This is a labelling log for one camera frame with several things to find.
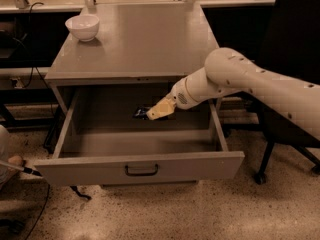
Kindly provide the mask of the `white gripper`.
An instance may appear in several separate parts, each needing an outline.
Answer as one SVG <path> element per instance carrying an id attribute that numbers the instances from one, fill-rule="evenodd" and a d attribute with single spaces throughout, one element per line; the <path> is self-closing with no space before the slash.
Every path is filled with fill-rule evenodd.
<path id="1" fill-rule="evenodd" d="M 187 110 L 193 105 L 194 101 L 187 91 L 186 78 L 183 78 L 175 83 L 166 97 L 151 107 L 146 115 L 149 120 L 157 120 L 173 114 L 176 108 Z"/>

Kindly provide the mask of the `person's hand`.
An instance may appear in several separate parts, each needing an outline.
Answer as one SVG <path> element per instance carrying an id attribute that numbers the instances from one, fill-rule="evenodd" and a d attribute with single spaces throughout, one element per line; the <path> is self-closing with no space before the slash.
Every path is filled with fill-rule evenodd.
<path id="1" fill-rule="evenodd" d="M 24 159 L 19 156 L 19 155 L 15 155 L 15 156 L 12 156 L 8 159 L 8 162 L 9 163 L 12 163 L 14 165 L 18 165 L 18 166 L 24 166 Z M 9 168 L 8 169 L 8 172 L 12 175 L 15 175 L 16 173 L 18 173 L 19 171 L 18 170 L 15 170 L 15 169 L 11 169 Z"/>

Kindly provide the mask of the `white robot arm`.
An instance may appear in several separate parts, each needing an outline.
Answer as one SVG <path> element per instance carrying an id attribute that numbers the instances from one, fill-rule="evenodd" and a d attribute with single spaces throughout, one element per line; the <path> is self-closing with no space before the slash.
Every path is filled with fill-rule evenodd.
<path id="1" fill-rule="evenodd" d="M 200 103 L 245 92 L 320 140 L 320 86 L 260 68 L 239 52 L 218 48 L 204 66 L 174 84 L 147 111 L 150 120 L 188 110 Z"/>

